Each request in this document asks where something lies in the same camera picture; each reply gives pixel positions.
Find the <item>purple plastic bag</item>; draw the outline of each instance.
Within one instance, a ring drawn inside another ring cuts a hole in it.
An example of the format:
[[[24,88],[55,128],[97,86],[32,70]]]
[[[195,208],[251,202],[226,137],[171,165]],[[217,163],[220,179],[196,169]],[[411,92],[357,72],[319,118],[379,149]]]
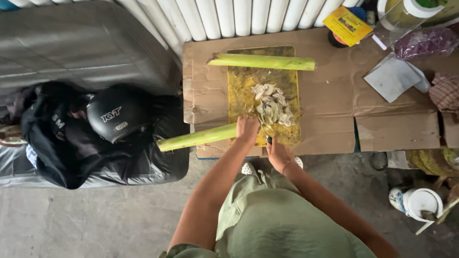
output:
[[[413,31],[392,47],[401,59],[424,56],[449,56],[459,45],[459,37],[448,28],[427,28]]]

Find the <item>person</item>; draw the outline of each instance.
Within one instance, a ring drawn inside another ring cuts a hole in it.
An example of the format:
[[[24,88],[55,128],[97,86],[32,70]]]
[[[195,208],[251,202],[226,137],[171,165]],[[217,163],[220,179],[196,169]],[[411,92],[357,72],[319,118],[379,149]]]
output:
[[[267,144],[274,169],[234,182],[259,131],[237,120],[236,139],[190,196],[167,258],[392,258],[398,252],[370,224],[307,174],[289,149]]]

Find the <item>white pipe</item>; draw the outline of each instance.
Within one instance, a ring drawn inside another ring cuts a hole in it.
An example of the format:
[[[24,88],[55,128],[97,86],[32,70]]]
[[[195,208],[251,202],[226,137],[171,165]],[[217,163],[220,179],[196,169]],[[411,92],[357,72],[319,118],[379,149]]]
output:
[[[314,26],[316,27],[323,27],[325,24],[323,20],[327,18],[334,10],[338,9],[341,6],[343,0],[327,0],[320,10],[319,15],[317,16],[316,21],[314,22]]]
[[[192,41],[188,26],[186,26],[185,19],[180,12],[179,6],[175,0],[157,0],[164,15],[169,20],[175,33],[182,42]]]
[[[196,0],[202,24],[209,39],[219,39],[220,24],[218,23],[217,9],[213,0]]]
[[[55,4],[57,5],[63,5],[63,4],[71,4],[73,3],[72,0],[52,0]]]
[[[269,8],[268,25],[266,32],[279,32],[284,22],[285,12],[287,11],[288,0],[272,0]]]
[[[215,0],[215,5],[222,36],[224,38],[233,38],[236,33],[233,0]]]
[[[36,6],[53,6],[54,2],[51,0],[31,0]]]
[[[306,4],[306,8],[304,8],[300,23],[298,23],[298,28],[304,29],[312,27],[324,3],[325,0],[310,0]]]
[[[271,0],[253,0],[252,34],[264,34],[268,23],[269,4]]]
[[[179,58],[181,58],[183,42],[179,40],[175,34],[174,29],[172,29],[171,25],[169,24],[169,21],[162,12],[158,2],[156,0],[138,0],[137,2],[150,18],[150,21],[153,23],[153,25],[161,33],[161,36],[167,42],[170,48]]]
[[[345,7],[354,7],[358,4],[360,0],[344,0],[343,6]]]
[[[290,0],[287,13],[285,13],[284,25],[282,25],[283,31],[294,30],[297,28],[307,1],[308,0]]]
[[[132,14],[137,20],[158,40],[161,45],[168,50],[169,46],[162,38],[161,34],[156,30],[155,26],[151,23],[150,19],[144,13],[139,3],[135,0],[118,0],[118,3],[124,7],[130,14]]]
[[[198,6],[194,0],[176,0],[180,12],[185,19],[186,25],[190,30],[193,40],[203,41],[207,40],[206,31],[202,24],[201,16],[199,15]]]
[[[252,19],[252,0],[234,0],[234,21],[236,35],[250,35]]]
[[[8,0],[19,8],[34,7],[35,4],[30,0]]]

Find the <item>kyt logo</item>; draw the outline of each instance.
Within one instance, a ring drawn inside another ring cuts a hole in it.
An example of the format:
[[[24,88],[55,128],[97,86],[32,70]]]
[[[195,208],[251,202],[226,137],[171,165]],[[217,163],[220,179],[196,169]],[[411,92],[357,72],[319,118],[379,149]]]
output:
[[[118,116],[120,110],[121,110],[121,107],[117,107],[113,111],[108,112],[107,114],[101,116],[101,118],[102,118],[102,120],[104,120],[104,123],[105,123],[108,120],[114,118],[115,116]]]

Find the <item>cardboard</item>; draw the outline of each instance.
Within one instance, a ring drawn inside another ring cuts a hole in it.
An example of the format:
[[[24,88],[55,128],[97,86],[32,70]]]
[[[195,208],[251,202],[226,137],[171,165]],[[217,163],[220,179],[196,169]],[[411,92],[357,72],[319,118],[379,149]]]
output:
[[[315,58],[317,71],[298,71],[302,116],[297,155],[350,153],[354,151],[354,117],[362,151],[427,149],[440,146],[437,109],[427,94],[415,88],[388,103],[363,77],[386,52],[376,53],[355,45],[338,49],[327,40],[327,28],[290,31],[250,37],[189,42],[184,45],[184,121],[196,131],[228,123],[227,67],[207,66],[213,52],[231,49],[291,45],[296,56]],[[441,69],[448,68],[443,58]],[[434,61],[414,65],[431,74]],[[198,157],[220,157],[228,141],[197,148]],[[262,154],[254,147],[250,156]]]

